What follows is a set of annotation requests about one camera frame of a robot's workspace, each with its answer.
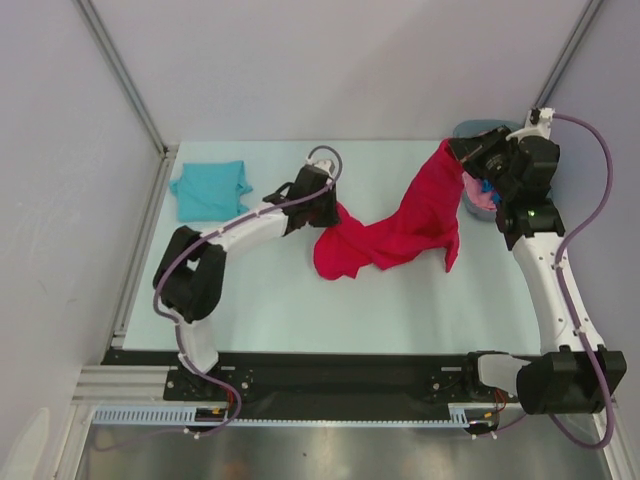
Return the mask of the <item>red t-shirt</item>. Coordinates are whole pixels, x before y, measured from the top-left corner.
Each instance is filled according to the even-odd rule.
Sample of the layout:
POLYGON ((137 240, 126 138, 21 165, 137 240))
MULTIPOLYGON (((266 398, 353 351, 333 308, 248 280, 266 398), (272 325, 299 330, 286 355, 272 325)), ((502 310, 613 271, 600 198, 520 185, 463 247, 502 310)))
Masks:
POLYGON ((452 270, 460 250, 457 212, 464 182, 449 142, 443 140, 421 166, 391 216, 365 225, 337 205, 340 223, 327 228, 313 250, 320 277, 354 279, 365 266, 388 270, 437 249, 444 251, 445 271, 452 270))

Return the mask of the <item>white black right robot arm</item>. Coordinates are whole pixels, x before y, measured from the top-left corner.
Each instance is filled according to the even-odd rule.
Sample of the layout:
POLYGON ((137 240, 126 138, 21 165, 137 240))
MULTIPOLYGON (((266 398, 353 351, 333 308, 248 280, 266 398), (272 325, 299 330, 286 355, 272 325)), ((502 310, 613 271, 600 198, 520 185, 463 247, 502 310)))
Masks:
POLYGON ((484 401, 496 389, 517 397, 530 415, 593 414, 611 408, 627 370, 620 351, 605 346, 573 278, 561 215, 549 196, 560 148, 536 129, 500 126, 449 142, 473 178, 498 192, 498 230, 531 296, 540 354, 529 359, 484 353, 461 376, 463 393, 484 401))

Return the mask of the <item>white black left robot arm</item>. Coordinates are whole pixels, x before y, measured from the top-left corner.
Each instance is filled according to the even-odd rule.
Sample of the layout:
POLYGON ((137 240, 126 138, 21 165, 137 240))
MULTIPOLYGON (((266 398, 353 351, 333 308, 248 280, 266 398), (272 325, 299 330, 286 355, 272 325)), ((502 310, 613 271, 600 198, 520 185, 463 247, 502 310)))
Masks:
POLYGON ((153 278, 155 313, 174 324, 186 387, 197 398, 221 387, 212 369, 219 361, 211 314, 223 291, 227 264, 249 250, 300 228, 339 223, 336 183, 342 167, 308 159, 296 179, 265 196, 258 206, 209 231, 187 226, 174 231, 153 278))

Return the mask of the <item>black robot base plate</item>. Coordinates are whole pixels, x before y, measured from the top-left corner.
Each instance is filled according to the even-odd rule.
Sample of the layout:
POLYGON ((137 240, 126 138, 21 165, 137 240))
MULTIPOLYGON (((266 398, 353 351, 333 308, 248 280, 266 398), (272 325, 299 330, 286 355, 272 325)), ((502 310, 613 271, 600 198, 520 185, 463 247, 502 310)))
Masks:
POLYGON ((475 354, 391 355, 223 352, 208 375, 255 403, 280 392, 398 394, 428 402, 514 403, 504 388, 480 383, 475 354))

